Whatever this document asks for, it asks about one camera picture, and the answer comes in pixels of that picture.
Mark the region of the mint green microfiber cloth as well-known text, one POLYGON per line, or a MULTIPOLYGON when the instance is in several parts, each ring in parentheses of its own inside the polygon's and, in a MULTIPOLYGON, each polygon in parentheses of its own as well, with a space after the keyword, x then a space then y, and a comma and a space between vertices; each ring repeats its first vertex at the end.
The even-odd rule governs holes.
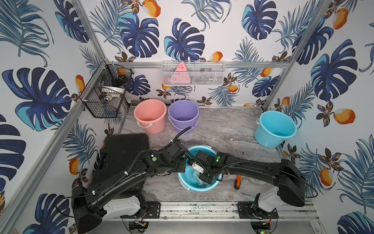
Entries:
POLYGON ((196 187, 198 188, 207 188, 211 186, 211 183, 206 183, 203 180, 201 180, 199 177, 195 177, 194 179, 197 183, 196 187))

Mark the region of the teal bucket with white handle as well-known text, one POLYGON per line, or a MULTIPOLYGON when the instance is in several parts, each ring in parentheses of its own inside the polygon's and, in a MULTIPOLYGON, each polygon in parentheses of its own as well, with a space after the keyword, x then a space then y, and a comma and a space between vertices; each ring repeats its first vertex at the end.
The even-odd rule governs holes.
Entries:
POLYGON ((210 147, 206 145, 197 145, 192 146, 188 149, 188 153, 186 156, 186 169, 184 173, 178 173, 178 179, 183 187, 185 187, 187 190, 192 190, 196 192, 207 192, 215 188, 219 184, 219 180, 215 179, 210 187, 207 188, 198 188, 196 187, 197 183, 195 181, 195 177, 199 177, 199 172, 194 170, 191 166, 193 163, 198 164, 196 155, 199 151, 203 151, 205 153, 208 153, 212 156, 216 156, 217 153, 210 147))

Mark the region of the purple plastic bucket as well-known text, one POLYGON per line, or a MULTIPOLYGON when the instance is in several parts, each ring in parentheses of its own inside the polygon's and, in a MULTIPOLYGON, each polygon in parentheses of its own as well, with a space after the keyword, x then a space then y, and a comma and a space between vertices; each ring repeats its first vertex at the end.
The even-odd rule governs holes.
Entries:
POLYGON ((191 134, 198 126, 201 118, 200 108, 190 100, 178 100, 168 108, 168 118, 176 132, 180 133, 184 129, 191 129, 184 132, 184 135, 191 134))

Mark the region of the pink plastic bucket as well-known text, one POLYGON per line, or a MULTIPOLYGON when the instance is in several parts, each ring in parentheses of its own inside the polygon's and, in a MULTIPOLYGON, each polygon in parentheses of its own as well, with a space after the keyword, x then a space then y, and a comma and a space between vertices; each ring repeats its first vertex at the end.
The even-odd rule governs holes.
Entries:
POLYGON ((157 99, 149 99, 138 104, 134 110, 137 125, 148 134, 159 134, 166 127, 166 105, 157 99))

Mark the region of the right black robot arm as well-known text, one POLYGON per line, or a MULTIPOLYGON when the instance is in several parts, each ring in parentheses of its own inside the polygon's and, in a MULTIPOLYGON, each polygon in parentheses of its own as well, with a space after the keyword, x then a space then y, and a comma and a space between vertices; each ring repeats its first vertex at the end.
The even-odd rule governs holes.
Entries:
POLYGON ((205 183, 212 183, 221 175, 237 175, 271 184, 270 189, 256 195, 254 210, 271 212, 284 204, 294 207, 305 205, 305 177, 287 160, 260 162, 222 152, 214 157, 203 151, 194 157, 188 156, 188 159, 187 164, 199 172, 199 179, 205 183))

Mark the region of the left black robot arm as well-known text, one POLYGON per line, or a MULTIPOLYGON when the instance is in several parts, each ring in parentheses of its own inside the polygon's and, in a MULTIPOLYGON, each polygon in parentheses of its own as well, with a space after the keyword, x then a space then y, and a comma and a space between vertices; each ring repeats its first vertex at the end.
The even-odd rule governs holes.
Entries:
POLYGON ((187 148, 179 140, 160 150, 142 150, 125 170, 84 188, 80 182, 72 190, 71 206, 79 234, 96 228, 107 214, 104 206, 136 184, 164 172, 184 172, 187 148))

